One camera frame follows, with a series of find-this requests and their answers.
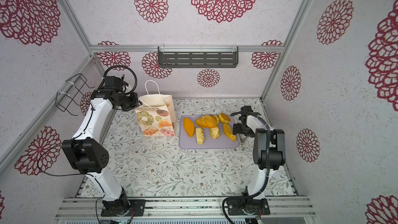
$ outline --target wire rack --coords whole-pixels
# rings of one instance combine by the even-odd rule
[[[78,74],[72,76],[71,78],[67,79],[66,82],[69,82],[70,84],[72,84],[72,86],[73,86],[74,88],[77,89],[77,92],[76,92],[72,97],[71,97],[71,95],[68,93],[68,92],[70,91],[70,89],[68,90],[68,92],[57,92],[57,95],[55,96],[55,106],[56,106],[59,110],[61,110],[62,112],[67,111],[67,112],[69,112],[70,115],[77,116],[77,114],[71,113],[71,112],[68,110],[68,107],[71,105],[72,102],[74,102],[77,106],[80,106],[80,104],[78,104],[78,103],[75,101],[75,97],[76,97],[78,94],[81,94],[81,95],[83,96],[83,93],[82,93],[81,89],[82,89],[84,86],[86,86],[86,87],[89,88],[89,89],[94,88],[94,87],[90,87],[90,86],[87,84],[87,78],[84,77],[84,75],[83,75],[82,73],[78,73]],[[80,87],[77,87],[76,84],[79,84],[79,82],[83,82],[83,83],[82,83],[82,85],[81,85]],[[64,105],[61,104],[61,102],[62,102],[62,100],[63,100],[63,98],[64,98],[65,96],[68,97],[68,98],[70,99],[69,103],[68,103],[66,106],[64,106]]]

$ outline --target metal base rail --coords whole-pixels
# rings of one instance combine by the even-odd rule
[[[96,218],[95,204],[98,198],[65,198],[57,212],[56,220]],[[171,218],[224,218],[221,204],[225,197],[134,197],[145,199],[144,215],[136,219]],[[270,217],[316,217],[308,197],[267,197]],[[102,202],[97,202],[99,219],[129,219],[130,217],[101,217]],[[233,216],[234,218],[255,218],[256,216]]]

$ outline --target purple tray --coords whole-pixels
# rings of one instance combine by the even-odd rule
[[[180,118],[180,148],[187,149],[225,149],[225,148],[236,148],[238,144],[238,140],[232,141],[224,134],[224,129],[222,128],[222,123],[218,124],[218,128],[220,129],[220,136],[217,139],[212,139],[210,137],[210,129],[203,128],[203,134],[205,135],[205,143],[197,144],[196,143],[196,132],[193,137],[189,137],[187,132],[184,130],[184,119],[189,118],[194,123],[195,128],[199,127],[196,125],[195,121],[202,117],[203,115],[184,115]],[[231,128],[234,127],[235,118],[230,117],[231,122],[229,125]]]

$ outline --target table surface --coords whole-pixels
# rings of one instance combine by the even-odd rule
[[[174,99],[177,126],[174,137],[145,137],[135,111],[117,111],[103,142],[116,181],[128,197],[240,195],[253,171],[254,138],[236,149],[183,150],[179,147],[180,116],[230,114],[250,105],[262,113],[259,99]],[[265,190],[267,195],[295,195],[281,166]],[[82,185],[79,197],[102,197],[92,182]]]

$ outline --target black mounting plate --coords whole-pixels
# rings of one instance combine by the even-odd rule
[[[130,206],[134,209],[134,216],[140,217],[143,216],[145,210],[145,200],[129,200]],[[102,209],[101,212],[102,217],[116,217],[115,213],[109,213],[106,209]],[[131,211],[127,213],[125,216],[131,216]]]
[[[241,199],[231,199],[226,202],[228,215],[269,215],[268,201],[264,198],[261,200],[246,200],[246,207],[243,208],[243,202]]]

